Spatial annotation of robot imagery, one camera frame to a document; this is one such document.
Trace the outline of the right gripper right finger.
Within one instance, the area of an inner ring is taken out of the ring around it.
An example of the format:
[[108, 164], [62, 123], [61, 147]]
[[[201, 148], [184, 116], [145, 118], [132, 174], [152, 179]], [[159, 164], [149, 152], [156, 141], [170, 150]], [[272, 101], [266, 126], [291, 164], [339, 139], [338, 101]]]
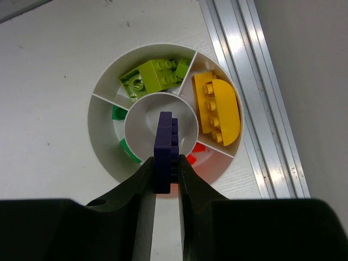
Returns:
[[347, 236], [317, 199], [230, 200], [178, 162], [184, 260], [347, 260]]

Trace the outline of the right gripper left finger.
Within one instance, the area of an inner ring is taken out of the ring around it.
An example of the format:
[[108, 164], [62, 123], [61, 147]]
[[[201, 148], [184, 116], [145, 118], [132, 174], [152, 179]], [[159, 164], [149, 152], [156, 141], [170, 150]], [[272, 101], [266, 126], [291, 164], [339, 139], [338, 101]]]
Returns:
[[81, 205], [71, 199], [2, 200], [1, 260], [149, 260], [153, 158]]

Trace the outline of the orange small lego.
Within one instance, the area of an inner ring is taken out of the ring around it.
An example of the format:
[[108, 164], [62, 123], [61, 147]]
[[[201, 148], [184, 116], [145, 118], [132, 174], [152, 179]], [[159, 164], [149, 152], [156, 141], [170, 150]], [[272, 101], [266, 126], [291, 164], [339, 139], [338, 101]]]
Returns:
[[206, 147], [204, 144], [201, 144], [199, 142], [197, 142], [194, 146], [194, 148], [192, 149], [192, 153], [200, 153], [200, 152], [205, 152], [206, 151]]
[[187, 155], [186, 159], [190, 165], [194, 165], [197, 162], [197, 158], [192, 154]]

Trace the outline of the green slope lego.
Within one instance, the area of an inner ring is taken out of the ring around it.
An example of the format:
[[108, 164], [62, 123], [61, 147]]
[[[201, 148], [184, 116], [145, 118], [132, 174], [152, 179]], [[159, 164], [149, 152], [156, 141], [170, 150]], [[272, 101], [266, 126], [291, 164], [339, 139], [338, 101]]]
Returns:
[[133, 154], [133, 152], [130, 150], [130, 148], [127, 145], [127, 142], [126, 142], [125, 138], [120, 140], [119, 144], [121, 145], [123, 150], [133, 159], [134, 162], [136, 162], [137, 164], [141, 164], [142, 163], [142, 160], [140, 160], [137, 156], [135, 156]]

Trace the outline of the purple lego brick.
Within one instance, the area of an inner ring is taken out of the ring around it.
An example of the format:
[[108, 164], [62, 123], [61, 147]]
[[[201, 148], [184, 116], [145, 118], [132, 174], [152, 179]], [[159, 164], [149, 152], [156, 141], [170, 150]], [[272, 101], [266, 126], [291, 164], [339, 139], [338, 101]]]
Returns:
[[153, 153], [155, 191], [169, 194], [178, 182], [179, 161], [178, 119], [170, 111], [160, 112]]

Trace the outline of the yellow lego plate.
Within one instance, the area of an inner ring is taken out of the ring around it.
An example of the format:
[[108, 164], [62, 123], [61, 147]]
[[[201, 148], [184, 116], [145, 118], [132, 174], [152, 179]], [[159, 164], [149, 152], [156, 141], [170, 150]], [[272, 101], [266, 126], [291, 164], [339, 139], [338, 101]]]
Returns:
[[210, 134], [212, 139], [222, 142], [222, 131], [218, 117], [218, 107], [214, 96], [213, 80], [216, 76], [212, 72], [194, 74], [192, 77], [193, 91], [200, 120], [200, 131]]

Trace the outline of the lime green lego brick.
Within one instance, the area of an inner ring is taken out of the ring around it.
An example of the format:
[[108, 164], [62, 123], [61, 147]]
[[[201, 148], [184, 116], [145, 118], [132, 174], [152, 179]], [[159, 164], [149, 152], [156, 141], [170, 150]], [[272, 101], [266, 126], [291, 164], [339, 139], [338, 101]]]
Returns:
[[148, 94], [164, 91], [180, 85], [182, 79], [175, 75], [178, 61], [152, 59], [138, 67], [139, 74]]

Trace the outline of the small lime green lego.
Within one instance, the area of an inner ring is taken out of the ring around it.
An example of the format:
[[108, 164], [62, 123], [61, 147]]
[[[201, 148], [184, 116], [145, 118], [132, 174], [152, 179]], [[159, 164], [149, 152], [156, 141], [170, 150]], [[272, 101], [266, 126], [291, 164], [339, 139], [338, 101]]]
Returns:
[[190, 59], [181, 58], [177, 63], [177, 67], [175, 69], [175, 76], [180, 79], [184, 79], [189, 70], [190, 64], [191, 64]]

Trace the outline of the yellow curved lego piece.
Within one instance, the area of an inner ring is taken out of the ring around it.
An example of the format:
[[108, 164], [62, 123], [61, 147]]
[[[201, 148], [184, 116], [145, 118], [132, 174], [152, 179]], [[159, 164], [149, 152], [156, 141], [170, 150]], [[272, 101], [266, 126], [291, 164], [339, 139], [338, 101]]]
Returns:
[[224, 146], [229, 146], [236, 141], [241, 131], [237, 96], [228, 82], [213, 79], [212, 83], [222, 143]]

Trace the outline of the dark green lego brick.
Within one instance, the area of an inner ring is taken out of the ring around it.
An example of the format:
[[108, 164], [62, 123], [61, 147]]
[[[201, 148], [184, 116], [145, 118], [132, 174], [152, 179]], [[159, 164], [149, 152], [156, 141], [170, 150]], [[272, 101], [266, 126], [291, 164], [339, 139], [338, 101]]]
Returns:
[[127, 110], [120, 108], [116, 105], [113, 105], [111, 118], [113, 120], [122, 121], [126, 118], [127, 113], [128, 113]]

